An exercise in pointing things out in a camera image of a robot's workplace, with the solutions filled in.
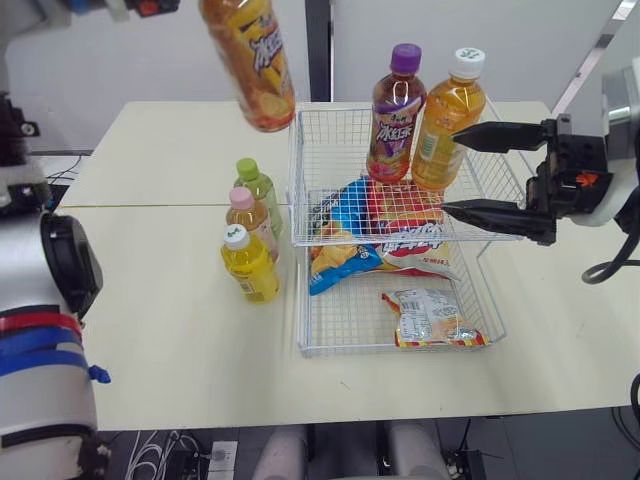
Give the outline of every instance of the pink bottle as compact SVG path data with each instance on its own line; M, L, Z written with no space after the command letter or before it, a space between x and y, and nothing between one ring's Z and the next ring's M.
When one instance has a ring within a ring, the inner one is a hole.
M255 200L247 187L235 187L229 193L231 208L227 212L227 225L239 223L264 242L271 252L271 259L278 259L278 244L271 230L269 210L260 200Z

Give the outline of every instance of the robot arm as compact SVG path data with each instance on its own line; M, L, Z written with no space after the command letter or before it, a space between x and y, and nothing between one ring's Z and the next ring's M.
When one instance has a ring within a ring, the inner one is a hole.
M556 241L563 217L586 226L614 219L628 234L612 262L587 270L586 283L600 283L628 260L640 241L640 58L604 78L606 137L573 135L569 115L541 124L485 122L456 133L453 139L482 152L537 150L547 155L526 185L526 205L465 200L442 206L454 218L484 230L520 235L541 245Z
M79 222L47 212L51 195L26 155L25 121L7 98L12 33L0 0L0 477L99 479L108 449L95 436L82 316L102 287Z

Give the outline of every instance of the white bottle cap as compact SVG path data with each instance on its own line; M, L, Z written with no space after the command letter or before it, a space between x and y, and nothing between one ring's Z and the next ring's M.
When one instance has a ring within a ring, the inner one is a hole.
M249 246L251 236L242 225L233 223L224 230L224 244L229 250L242 250Z
M484 67L485 54L477 48L459 48L449 73L464 80L478 78Z

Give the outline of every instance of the juice bottle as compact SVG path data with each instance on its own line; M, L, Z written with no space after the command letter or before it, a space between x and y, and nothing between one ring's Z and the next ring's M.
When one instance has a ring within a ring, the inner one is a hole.
M271 253L271 259L278 259L278 244L271 231L269 211L259 200L255 200L251 190L246 187L234 187L229 194L231 208L227 212L227 225L239 223L250 233L264 242Z
M477 48L456 50L451 77L427 95L427 106L413 155L411 176L427 190L442 190L456 178L466 148L451 135L480 118L486 98L476 79L484 66L484 52Z
M247 121L263 132L289 125L293 85L271 0L200 0L200 13Z
M427 94L415 73L422 51L412 43L393 48L391 74L373 88L369 175L379 182L396 183L409 170L411 140L418 112Z
M280 209L278 208L273 182L267 175L260 172L253 158L238 160L236 169L238 170L239 177L234 187L247 187L251 190L253 198L264 203L267 210L269 210L271 231L276 240L278 240L280 233L282 233L282 217L280 216Z
M227 226L220 254L247 300L264 303L275 298L280 282L267 247L257 235L239 224Z

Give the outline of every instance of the blue chip bag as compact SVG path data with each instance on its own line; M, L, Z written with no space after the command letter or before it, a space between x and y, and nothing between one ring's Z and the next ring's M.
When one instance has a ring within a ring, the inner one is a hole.
M354 235L368 231L367 187L362 177L347 185L339 194L323 202L324 218L317 218L316 234L339 245L311 247L311 282L309 294L317 295L349 275L366 272L382 265L373 245L358 245Z

